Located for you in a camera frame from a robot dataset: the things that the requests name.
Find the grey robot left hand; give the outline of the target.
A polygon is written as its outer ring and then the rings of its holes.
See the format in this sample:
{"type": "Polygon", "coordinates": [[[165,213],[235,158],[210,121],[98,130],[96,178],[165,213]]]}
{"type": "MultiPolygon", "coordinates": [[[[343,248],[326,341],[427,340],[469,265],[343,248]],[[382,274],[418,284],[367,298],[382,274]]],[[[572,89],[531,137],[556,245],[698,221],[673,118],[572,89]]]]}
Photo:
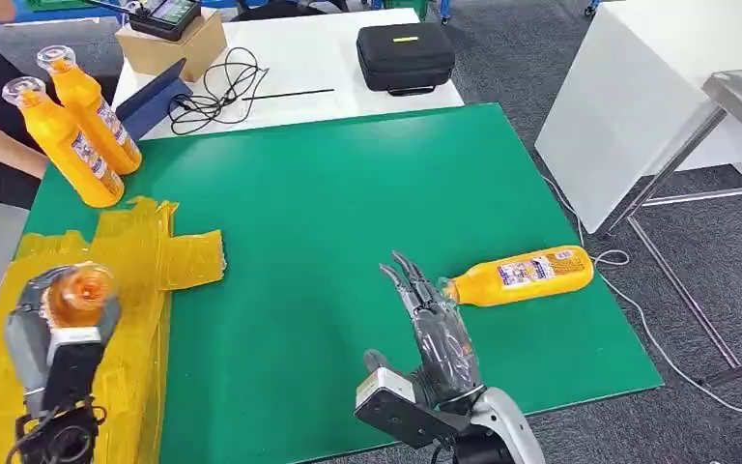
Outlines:
{"type": "Polygon", "coordinates": [[[118,285],[102,265],[57,266],[26,282],[4,334],[32,418],[91,396],[120,316],[118,285]]]}

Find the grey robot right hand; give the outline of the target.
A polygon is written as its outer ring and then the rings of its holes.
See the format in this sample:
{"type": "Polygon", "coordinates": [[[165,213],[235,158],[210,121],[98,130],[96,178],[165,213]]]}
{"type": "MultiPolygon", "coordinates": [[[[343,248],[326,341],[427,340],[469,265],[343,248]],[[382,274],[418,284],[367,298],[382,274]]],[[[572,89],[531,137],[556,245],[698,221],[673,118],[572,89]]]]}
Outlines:
{"type": "Polygon", "coordinates": [[[415,401],[431,409],[464,414],[485,390],[478,357],[459,308],[428,280],[419,267],[394,250],[398,271],[380,264],[411,320],[421,363],[403,376],[415,401]]]}

